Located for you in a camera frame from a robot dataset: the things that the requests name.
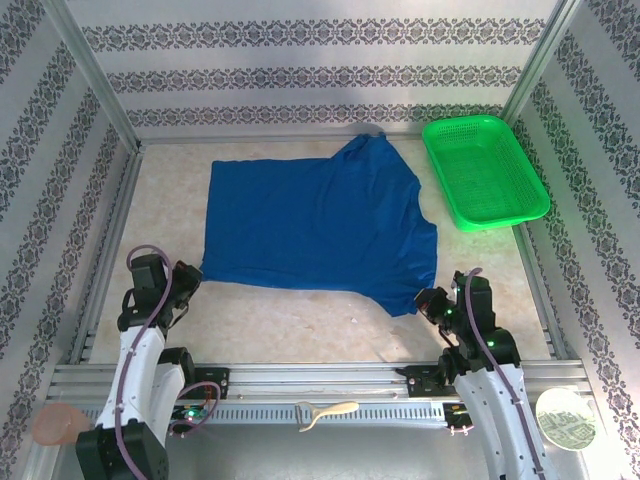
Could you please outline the blue printed t-shirt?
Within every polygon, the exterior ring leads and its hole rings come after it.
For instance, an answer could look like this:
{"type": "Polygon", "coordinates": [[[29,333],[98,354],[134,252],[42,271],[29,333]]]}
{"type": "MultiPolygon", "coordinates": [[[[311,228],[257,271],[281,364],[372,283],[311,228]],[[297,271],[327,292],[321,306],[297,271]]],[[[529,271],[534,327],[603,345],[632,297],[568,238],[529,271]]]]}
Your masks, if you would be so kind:
{"type": "Polygon", "coordinates": [[[436,279],[421,184],[384,136],[328,158],[216,161],[201,269],[209,281],[355,292],[413,314],[436,279]]]}

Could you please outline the small controller board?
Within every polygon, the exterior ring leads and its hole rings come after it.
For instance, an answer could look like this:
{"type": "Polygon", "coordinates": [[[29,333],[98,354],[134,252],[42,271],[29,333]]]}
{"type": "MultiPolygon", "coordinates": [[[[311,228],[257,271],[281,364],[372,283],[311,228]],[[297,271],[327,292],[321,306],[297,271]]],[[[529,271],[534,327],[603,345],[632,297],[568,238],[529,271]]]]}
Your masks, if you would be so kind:
{"type": "Polygon", "coordinates": [[[198,422],[208,415],[208,408],[202,405],[176,405],[171,419],[173,421],[198,422]]]}
{"type": "Polygon", "coordinates": [[[463,403],[445,402],[443,407],[448,423],[472,423],[470,411],[463,403]]]}

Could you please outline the green perforated plastic basket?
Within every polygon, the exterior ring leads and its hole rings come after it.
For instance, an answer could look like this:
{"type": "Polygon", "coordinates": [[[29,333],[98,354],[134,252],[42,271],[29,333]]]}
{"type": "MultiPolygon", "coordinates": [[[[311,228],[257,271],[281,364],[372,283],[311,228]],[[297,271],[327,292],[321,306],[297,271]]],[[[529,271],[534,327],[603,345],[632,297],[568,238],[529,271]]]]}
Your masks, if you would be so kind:
{"type": "Polygon", "coordinates": [[[422,140],[458,229],[512,227],[548,213],[549,194],[502,119],[437,120],[425,126],[422,140]]]}

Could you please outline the round QR code disc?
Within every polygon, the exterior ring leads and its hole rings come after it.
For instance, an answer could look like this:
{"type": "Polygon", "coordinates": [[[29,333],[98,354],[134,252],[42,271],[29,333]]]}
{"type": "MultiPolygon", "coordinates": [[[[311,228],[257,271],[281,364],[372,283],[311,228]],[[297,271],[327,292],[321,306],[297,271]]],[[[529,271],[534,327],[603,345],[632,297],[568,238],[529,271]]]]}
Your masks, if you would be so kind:
{"type": "Polygon", "coordinates": [[[575,391],[550,388],[536,401],[535,416],[545,438],[567,451],[581,451],[596,439],[596,416],[575,391]]]}

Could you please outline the cream plastic peeler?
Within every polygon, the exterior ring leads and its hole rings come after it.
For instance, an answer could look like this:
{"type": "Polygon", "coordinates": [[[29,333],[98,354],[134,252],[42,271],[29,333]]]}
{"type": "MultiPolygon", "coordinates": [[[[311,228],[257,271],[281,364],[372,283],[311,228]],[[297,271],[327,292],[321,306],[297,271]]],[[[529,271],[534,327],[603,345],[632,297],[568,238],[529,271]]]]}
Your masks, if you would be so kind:
{"type": "Polygon", "coordinates": [[[294,405],[298,432],[310,431],[324,417],[355,413],[359,408],[360,404],[354,401],[335,403],[328,406],[316,406],[306,401],[298,402],[294,405]]]}

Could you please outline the pink translucent disc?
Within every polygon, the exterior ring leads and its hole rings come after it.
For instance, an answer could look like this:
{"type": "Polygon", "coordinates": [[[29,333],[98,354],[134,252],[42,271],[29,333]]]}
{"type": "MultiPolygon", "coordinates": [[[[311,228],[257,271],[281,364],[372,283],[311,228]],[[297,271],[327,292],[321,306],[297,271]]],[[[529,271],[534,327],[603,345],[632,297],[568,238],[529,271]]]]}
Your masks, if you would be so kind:
{"type": "Polygon", "coordinates": [[[83,411],[65,403],[54,403],[45,405],[36,416],[32,437],[43,446],[73,444],[90,428],[90,419],[83,411]]]}

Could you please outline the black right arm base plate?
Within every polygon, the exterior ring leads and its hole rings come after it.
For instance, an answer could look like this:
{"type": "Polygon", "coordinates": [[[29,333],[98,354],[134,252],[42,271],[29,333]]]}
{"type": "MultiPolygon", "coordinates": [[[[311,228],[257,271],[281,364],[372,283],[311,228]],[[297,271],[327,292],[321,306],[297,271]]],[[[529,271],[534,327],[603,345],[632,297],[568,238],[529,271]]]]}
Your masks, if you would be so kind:
{"type": "Polygon", "coordinates": [[[408,365],[396,372],[405,378],[410,398],[447,397],[456,394],[437,365],[408,365]]]}

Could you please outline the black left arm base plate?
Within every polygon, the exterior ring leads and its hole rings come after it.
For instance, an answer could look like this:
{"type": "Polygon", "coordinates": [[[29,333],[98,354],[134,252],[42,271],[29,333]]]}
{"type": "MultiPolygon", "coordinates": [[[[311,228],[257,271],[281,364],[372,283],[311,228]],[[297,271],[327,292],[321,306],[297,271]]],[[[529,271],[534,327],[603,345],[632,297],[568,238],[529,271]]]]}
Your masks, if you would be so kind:
{"type": "MultiPolygon", "coordinates": [[[[215,383],[220,389],[220,399],[225,400],[228,395],[230,384],[229,368],[223,367],[196,367],[195,368],[195,382],[209,382],[215,383]]],[[[214,400],[217,396],[216,390],[211,386],[200,386],[187,394],[189,399],[204,401],[209,398],[214,400]]]]}

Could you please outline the aluminium frame post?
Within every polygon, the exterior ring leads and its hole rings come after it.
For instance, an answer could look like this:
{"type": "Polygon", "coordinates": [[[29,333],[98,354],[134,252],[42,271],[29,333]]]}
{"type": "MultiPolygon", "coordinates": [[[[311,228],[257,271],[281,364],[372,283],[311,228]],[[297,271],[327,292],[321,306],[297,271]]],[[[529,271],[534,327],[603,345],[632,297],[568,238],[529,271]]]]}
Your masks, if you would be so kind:
{"type": "Polygon", "coordinates": [[[129,151],[137,152],[140,140],[107,75],[102,70],[82,29],[75,21],[65,0],[40,0],[47,15],[61,35],[89,86],[94,91],[111,124],[129,151]]]}
{"type": "Polygon", "coordinates": [[[516,85],[505,103],[500,118],[513,125],[531,92],[551,61],[554,51],[571,26],[573,18],[584,0],[558,0],[544,27],[540,39],[534,46],[516,85]]]}

